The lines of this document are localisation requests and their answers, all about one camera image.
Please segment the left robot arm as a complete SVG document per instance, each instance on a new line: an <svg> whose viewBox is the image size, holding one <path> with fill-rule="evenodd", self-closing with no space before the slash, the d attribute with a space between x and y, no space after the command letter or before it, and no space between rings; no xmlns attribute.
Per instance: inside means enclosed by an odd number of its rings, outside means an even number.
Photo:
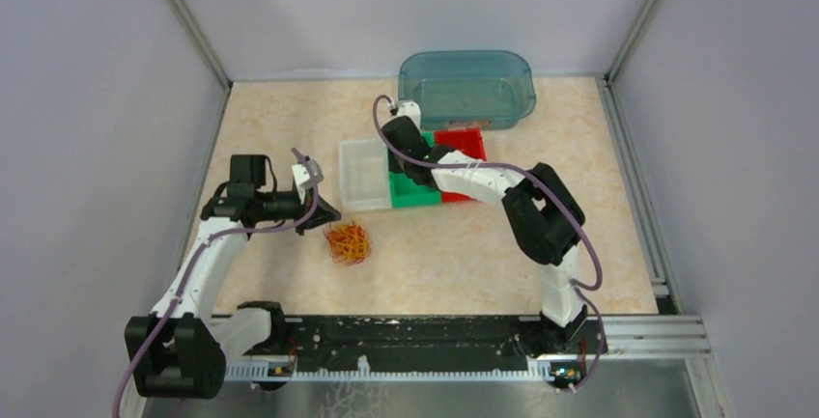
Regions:
<svg viewBox="0 0 819 418"><path fill-rule="evenodd" d="M232 155L229 178L204 204L194 244L171 286L148 315L127 323L127 373L140 396L212 399L230 363L254 349L275 354L290 345L277 302L244 302L218 325L212 316L235 259L252 237L303 235L340 220L340 211L319 194L320 164L302 153L295 157L292 186L280 190L267 155Z"/></svg>

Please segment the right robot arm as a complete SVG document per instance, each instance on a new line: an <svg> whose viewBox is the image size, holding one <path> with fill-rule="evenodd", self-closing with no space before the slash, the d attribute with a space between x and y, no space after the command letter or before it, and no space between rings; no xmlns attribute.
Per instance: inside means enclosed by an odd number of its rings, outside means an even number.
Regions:
<svg viewBox="0 0 819 418"><path fill-rule="evenodd" d="M379 135L391 166L414 183L503 210L515 242L539 266L541 321L530 344L556 352L579 345L589 310L579 295L579 245L588 241L585 215L554 169L538 163L524 170L431 144L409 116L380 126Z"/></svg>

